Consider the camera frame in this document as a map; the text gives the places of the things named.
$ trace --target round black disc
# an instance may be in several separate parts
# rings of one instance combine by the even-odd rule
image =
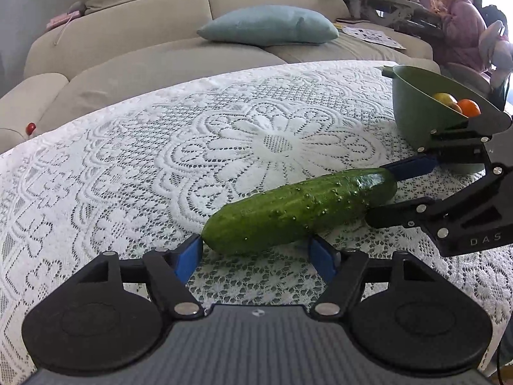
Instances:
[[[492,337],[486,313],[438,282],[410,282],[373,295],[350,314],[355,340],[391,368],[449,373],[479,365]]]
[[[143,356],[158,341],[162,319],[139,295],[98,283],[50,295],[25,318],[23,341],[39,368],[99,374]]]

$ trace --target person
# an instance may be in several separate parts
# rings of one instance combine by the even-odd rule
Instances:
[[[481,14],[470,0],[438,0],[433,12],[442,19],[443,40],[430,42],[433,60],[443,66],[462,64],[477,72],[485,70],[479,54],[479,37],[486,30]]]

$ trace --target gray ribbed plate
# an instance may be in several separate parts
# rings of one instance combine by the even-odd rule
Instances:
[[[304,307],[216,305],[177,323],[151,356],[112,374],[76,378],[40,370],[26,385],[486,385],[477,371],[442,379],[389,372],[363,357],[344,329]]]

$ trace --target gray pillow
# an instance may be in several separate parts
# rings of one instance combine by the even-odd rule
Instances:
[[[337,28],[321,13],[288,5],[241,8],[208,22],[198,34],[217,42],[262,47],[325,43],[339,37]]]

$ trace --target floral lace pattern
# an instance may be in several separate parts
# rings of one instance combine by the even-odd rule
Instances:
[[[199,233],[229,201],[412,154],[374,61],[280,65],[204,78],[81,117],[0,157],[0,383],[33,370],[21,340],[30,308],[106,250],[140,257]],[[397,199],[443,198],[476,176],[436,170]],[[324,234],[373,257],[414,253],[493,321],[485,365],[511,314],[510,247],[443,259],[419,229],[364,224]],[[302,244],[221,258],[205,249],[188,284],[212,303],[309,305],[324,284]],[[386,285],[368,285],[366,295]],[[127,289],[145,294],[144,287]]]

